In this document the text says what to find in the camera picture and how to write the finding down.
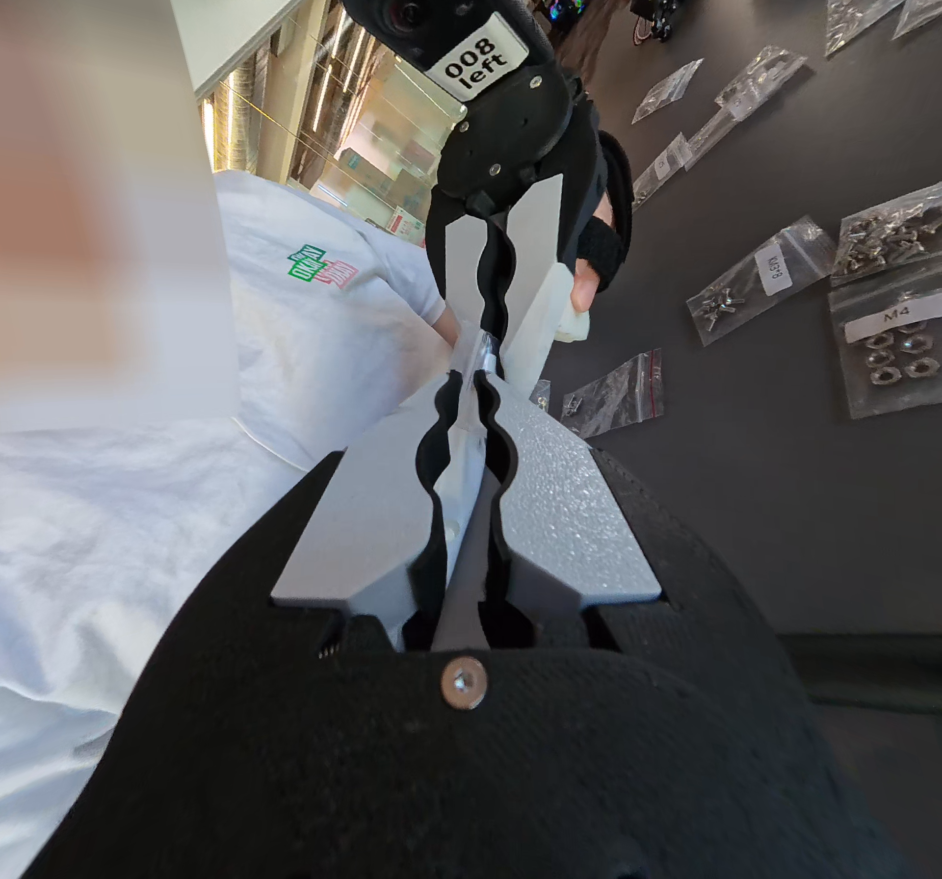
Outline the stack of cardboard boxes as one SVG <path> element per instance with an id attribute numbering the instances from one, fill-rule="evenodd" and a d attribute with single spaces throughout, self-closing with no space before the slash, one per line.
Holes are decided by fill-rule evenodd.
<path id="1" fill-rule="evenodd" d="M 424 179 L 406 169 L 391 178 L 349 147 L 336 160 L 336 195 L 351 214 L 408 243 L 425 246 L 431 189 Z"/>

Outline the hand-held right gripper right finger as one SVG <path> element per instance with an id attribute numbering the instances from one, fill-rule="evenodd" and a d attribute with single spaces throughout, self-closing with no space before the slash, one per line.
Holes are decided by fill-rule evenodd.
<path id="1" fill-rule="evenodd" d="M 592 448 L 496 373 L 474 376 L 484 429 L 473 508 L 473 615 L 489 650 L 541 626 L 652 603 L 662 586 Z"/>

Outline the person's left hand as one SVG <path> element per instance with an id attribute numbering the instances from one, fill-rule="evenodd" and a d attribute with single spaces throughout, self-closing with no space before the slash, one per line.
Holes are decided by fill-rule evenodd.
<path id="1" fill-rule="evenodd" d="M 599 254 L 607 248 L 613 240 L 619 238 L 614 229 L 615 216 L 608 193 L 603 192 L 598 206 L 595 209 L 593 220 L 587 225 L 580 238 L 579 248 L 588 250 L 592 254 Z M 579 257 L 575 263 L 574 284 L 571 291 L 570 302 L 576 313 L 589 311 L 597 292 L 603 283 L 602 275 L 593 263 L 595 259 L 587 260 Z"/>

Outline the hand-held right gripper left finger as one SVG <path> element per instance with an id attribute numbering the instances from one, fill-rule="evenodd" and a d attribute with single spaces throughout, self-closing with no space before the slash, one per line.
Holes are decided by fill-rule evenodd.
<path id="1" fill-rule="evenodd" d="M 344 452 L 271 591 L 281 607 L 377 618 L 398 650 L 430 648 L 465 534 L 463 388 L 434 377 Z"/>

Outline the single clear zip bag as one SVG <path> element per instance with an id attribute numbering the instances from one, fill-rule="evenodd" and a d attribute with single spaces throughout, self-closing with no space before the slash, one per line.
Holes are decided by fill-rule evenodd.
<path id="1" fill-rule="evenodd" d="M 460 326 L 450 368 L 459 372 L 462 384 L 451 431 L 455 438 L 458 435 L 478 437 L 485 429 L 479 419 L 476 376 L 480 371 L 497 370 L 499 341 L 469 320 L 462 321 Z"/>

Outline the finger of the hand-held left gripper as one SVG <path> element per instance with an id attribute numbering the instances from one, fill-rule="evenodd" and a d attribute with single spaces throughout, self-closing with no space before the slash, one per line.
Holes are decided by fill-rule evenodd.
<path id="1" fill-rule="evenodd" d="M 445 300 L 462 330 L 494 338 L 498 360 L 505 360 L 509 338 L 514 270 L 512 242 L 500 223 L 465 215 L 445 227 Z"/>
<path id="2" fill-rule="evenodd" d="M 573 273 L 558 259 L 562 184 L 562 174 L 534 183 L 508 215 L 514 270 L 504 299 L 508 327 L 502 368 L 505 381 L 523 397 L 541 378 L 571 303 Z"/>

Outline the white t-shirt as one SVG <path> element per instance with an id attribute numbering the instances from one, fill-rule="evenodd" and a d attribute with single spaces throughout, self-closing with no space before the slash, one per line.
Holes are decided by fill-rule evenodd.
<path id="1" fill-rule="evenodd" d="M 76 802 L 223 553 L 450 359 L 423 249 L 247 172 L 214 185 L 235 416 L 2 437 L 2 877 L 22 875 Z"/>

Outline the scattered small hardware bags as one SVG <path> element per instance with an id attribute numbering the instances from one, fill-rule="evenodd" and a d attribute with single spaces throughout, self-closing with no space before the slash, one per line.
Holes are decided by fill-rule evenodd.
<path id="1" fill-rule="evenodd" d="M 826 54 L 846 47 L 903 2 L 894 38 L 940 15 L 940 0 L 828 0 Z M 806 64 L 806 56 L 787 49 L 761 49 L 715 98 L 714 117 L 689 141 L 677 135 L 636 180 L 635 208 L 681 165 L 689 171 Z M 940 268 L 886 274 L 940 254 L 939 244 L 932 250 L 936 237 L 940 183 L 846 218 L 838 245 L 804 216 L 690 297 L 689 314 L 707 346 L 811 284 L 854 283 L 882 273 L 869 289 L 845 285 L 829 298 L 850 414 L 940 404 Z M 561 422 L 579 437 L 593 438 L 658 416 L 658 358 L 640 355 L 565 395 Z"/>

